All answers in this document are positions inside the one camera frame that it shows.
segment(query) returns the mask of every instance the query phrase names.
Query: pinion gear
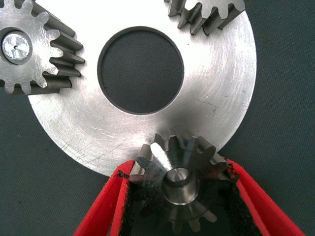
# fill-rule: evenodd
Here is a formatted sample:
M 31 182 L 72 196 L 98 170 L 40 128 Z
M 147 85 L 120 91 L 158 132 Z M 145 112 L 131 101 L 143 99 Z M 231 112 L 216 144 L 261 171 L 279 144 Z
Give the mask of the pinion gear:
M 223 29 L 239 14 L 249 0 L 164 0 L 169 2 L 169 16 L 180 14 L 178 27 L 190 23 L 191 34 L 196 34 L 201 27 L 209 35 L 216 28 Z
M 165 141 L 155 134 L 151 145 L 141 148 L 130 181 L 139 186 L 135 198 L 144 201 L 142 214 L 156 213 L 158 225 L 170 221 L 178 234 L 184 223 L 198 232 L 199 218 L 217 219 L 209 208 L 219 190 L 229 188 L 223 173 L 227 168 L 216 148 L 202 137 L 186 142 L 172 136 Z
M 71 87 L 69 76 L 79 77 L 75 55 L 82 44 L 75 32 L 33 0 L 0 0 L 0 42 L 20 32 L 30 41 L 30 57 L 16 65 L 0 50 L 0 86 L 9 94 L 42 94 Z

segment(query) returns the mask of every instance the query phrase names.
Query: metal plate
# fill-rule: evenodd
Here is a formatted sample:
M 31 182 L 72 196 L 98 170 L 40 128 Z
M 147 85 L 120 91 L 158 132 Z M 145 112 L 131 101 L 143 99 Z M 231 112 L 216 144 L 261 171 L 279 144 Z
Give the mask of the metal plate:
M 73 88 L 59 94 L 30 96 L 33 110 L 48 135 L 70 157 L 104 175 L 135 158 L 155 133 L 187 129 L 221 149 L 239 127 L 250 104 L 256 76 L 252 28 L 242 13 L 223 31 L 192 36 L 178 29 L 178 16 L 167 16 L 162 0 L 38 0 L 77 32 L 86 60 L 76 68 Z M 130 27 L 150 27 L 167 35 L 183 58 L 184 78 L 175 99 L 148 115 L 126 113 L 103 94 L 97 61 L 106 42 Z

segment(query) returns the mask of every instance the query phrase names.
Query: center hole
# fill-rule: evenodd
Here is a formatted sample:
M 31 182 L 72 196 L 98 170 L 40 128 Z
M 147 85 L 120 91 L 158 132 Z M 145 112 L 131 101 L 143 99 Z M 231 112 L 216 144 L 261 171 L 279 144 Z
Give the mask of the center hole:
M 178 93 L 183 62 L 175 44 L 162 32 L 137 27 L 119 32 L 98 61 L 103 93 L 118 108 L 149 114 L 167 106 Z
M 162 182 L 164 197 L 172 204 L 187 205 L 198 196 L 199 180 L 185 168 L 169 171 Z

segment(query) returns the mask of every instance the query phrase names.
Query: gray cloth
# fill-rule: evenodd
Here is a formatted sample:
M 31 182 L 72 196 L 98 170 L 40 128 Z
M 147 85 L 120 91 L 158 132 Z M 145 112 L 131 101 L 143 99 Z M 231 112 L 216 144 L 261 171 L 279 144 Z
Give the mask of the gray cloth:
M 250 109 L 221 155 L 244 166 L 308 235 L 315 232 L 315 2 L 254 1 L 248 14 L 258 52 Z M 0 92 L 0 235 L 69 236 L 107 177 L 64 154 L 41 128 L 25 96 Z M 198 235 L 230 235 L 227 216 L 202 220 Z M 136 217 L 133 235 L 152 231 Z M 185 226 L 183 235 L 192 235 Z

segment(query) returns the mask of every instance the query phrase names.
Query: spur gear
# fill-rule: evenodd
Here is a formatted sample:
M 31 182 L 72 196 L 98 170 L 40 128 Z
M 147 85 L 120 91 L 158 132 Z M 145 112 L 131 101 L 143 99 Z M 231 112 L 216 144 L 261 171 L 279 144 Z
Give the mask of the spur gear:
M 75 32 L 33 0 L 0 0 L 0 86 L 9 94 L 56 93 L 79 77 Z
M 169 16 L 180 14 L 178 27 L 190 23 L 191 34 L 201 27 L 209 35 L 216 28 L 223 29 L 239 14 L 250 0 L 164 0 L 169 2 Z
M 130 174 L 139 185 L 135 199 L 143 201 L 142 213 L 154 212 L 157 224 L 167 221 L 179 234 L 184 223 L 200 231 L 199 218 L 215 222 L 209 210 L 219 190 L 228 189 L 230 179 L 223 173 L 227 162 L 202 137 L 190 140 L 172 136 L 168 141 L 155 134 L 151 145 L 143 145 Z

